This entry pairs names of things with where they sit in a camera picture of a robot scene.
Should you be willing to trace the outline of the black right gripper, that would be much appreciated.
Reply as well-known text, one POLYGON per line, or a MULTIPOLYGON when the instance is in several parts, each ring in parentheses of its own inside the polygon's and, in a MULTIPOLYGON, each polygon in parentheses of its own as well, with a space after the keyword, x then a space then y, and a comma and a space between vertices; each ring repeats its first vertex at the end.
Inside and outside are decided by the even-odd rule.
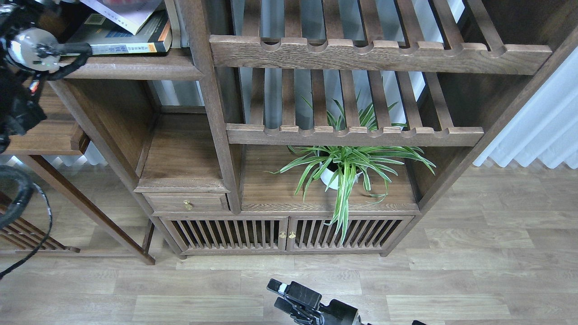
POLYGON ((267 290, 279 295, 274 306, 302 325, 361 325, 359 310, 339 300, 320 304, 322 295, 295 281, 270 279, 267 290))

